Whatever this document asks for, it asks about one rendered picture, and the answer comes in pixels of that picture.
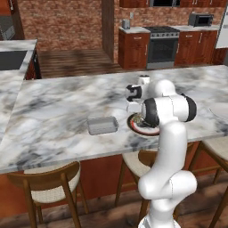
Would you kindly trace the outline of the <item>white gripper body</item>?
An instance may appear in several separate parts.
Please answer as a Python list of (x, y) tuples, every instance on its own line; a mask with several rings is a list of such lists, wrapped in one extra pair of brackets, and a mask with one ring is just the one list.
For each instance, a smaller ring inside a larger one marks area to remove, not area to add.
[(142, 106), (143, 104), (141, 102), (129, 102), (126, 106), (126, 110), (131, 113), (140, 113)]

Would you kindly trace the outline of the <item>steel extractor hood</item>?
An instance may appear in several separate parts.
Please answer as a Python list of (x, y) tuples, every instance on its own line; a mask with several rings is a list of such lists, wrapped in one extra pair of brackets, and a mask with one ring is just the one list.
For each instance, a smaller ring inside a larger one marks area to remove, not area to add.
[(150, 0), (150, 7), (179, 7), (180, 0)]

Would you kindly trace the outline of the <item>steel oven with hob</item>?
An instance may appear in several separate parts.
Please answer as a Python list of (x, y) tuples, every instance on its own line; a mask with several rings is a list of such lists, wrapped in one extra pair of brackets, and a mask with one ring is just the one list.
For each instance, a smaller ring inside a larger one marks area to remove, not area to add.
[(172, 68), (180, 30), (169, 26), (146, 27), (151, 33), (148, 50), (148, 69)]

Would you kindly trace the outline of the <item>red-brown wooden base cupboard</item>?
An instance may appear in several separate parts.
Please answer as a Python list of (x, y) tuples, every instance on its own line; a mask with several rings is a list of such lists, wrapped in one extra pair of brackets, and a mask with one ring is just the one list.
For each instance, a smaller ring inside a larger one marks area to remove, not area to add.
[(175, 66), (224, 63), (228, 48), (216, 48), (216, 29), (182, 30), (180, 32)]
[(118, 30), (118, 64), (123, 69), (145, 69), (150, 31), (135, 27)]

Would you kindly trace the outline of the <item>grey microwave oven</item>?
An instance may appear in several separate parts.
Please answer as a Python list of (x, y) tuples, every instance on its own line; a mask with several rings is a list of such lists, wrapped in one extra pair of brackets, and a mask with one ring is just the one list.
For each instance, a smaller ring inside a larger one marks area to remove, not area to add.
[(191, 13), (188, 25), (193, 27), (210, 27), (214, 19), (213, 14), (209, 13)]

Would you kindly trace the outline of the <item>red-brown wooden wall cupboards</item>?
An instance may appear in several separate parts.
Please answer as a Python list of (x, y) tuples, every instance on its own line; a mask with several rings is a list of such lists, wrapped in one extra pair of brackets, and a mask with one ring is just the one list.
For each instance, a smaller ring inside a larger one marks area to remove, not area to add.
[[(225, 7), (228, 0), (180, 0), (179, 7)], [(123, 8), (147, 8), (150, 0), (119, 0)]]

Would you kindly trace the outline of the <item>grey tupperware container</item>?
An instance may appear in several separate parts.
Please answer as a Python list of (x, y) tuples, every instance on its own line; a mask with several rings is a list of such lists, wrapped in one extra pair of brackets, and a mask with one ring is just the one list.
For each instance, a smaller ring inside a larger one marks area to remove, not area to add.
[(87, 126), (90, 135), (109, 134), (118, 131), (118, 122), (115, 117), (89, 118)]

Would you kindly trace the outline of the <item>white fridge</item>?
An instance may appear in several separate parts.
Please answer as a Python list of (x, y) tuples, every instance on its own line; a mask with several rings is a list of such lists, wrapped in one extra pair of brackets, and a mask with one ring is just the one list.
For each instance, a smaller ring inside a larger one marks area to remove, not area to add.
[(228, 48), (228, 5), (224, 10), (224, 15), (218, 31), (216, 49)]

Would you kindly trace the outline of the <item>brown dumpling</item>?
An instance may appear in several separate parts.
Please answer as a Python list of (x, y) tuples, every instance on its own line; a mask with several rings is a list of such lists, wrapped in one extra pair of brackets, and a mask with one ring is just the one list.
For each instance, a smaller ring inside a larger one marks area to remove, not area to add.
[(133, 116), (133, 121), (136, 123), (136, 124), (141, 124), (141, 123), (144, 123), (145, 120), (143, 119), (143, 117), (141, 115), (137, 115), (135, 114)]

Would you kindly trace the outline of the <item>black red-rimmed plate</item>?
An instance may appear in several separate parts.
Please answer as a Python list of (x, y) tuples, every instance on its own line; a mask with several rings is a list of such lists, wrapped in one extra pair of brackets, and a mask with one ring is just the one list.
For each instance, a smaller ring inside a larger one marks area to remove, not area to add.
[(140, 135), (144, 135), (144, 136), (155, 136), (155, 135), (159, 135), (159, 128), (158, 127), (151, 127), (148, 123), (144, 122), (141, 124), (136, 124), (133, 121), (133, 116), (137, 114), (134, 113), (132, 115), (130, 115), (127, 119), (127, 125), (129, 126), (129, 128), (134, 131), (137, 134)]

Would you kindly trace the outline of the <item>pale grey round dish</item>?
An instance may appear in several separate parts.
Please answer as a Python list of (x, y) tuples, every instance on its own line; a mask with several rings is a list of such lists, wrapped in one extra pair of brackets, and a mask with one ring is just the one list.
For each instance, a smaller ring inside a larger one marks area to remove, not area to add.
[(210, 111), (217, 117), (228, 121), (228, 103), (216, 102), (209, 107)]

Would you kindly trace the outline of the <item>wooden chair with cream seat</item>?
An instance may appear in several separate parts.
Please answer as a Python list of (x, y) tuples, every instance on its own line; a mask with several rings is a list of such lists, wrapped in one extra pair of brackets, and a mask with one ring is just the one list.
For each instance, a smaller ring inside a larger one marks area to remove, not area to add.
[[(202, 169), (194, 170), (193, 167), (202, 151), (205, 151), (207, 155), (209, 155), (217, 163), (217, 165), (214, 167), (204, 167)], [(213, 183), (216, 183), (222, 170), (224, 170), (228, 174), (228, 136), (200, 141), (189, 165), (189, 170), (192, 171), (194, 174), (215, 170), (216, 174)], [(223, 213), (224, 208), (227, 205), (228, 186), (208, 228), (215, 228), (220, 215)]]
[(126, 169), (128, 169), (134, 178), (135, 184), (138, 184), (139, 179), (145, 175), (152, 167), (157, 157), (157, 151), (135, 151), (122, 154), (122, 163), (120, 175), (118, 179), (118, 188), (115, 198), (115, 206), (118, 205), (119, 196), (123, 186), (123, 179)]
[(75, 161), (61, 166), (41, 167), (26, 170), (23, 174), (10, 173), (8, 179), (25, 194), (31, 228), (43, 222), (42, 204), (66, 200), (76, 228), (81, 228), (77, 214), (77, 188), (88, 213), (86, 197), (80, 180), (80, 163)]

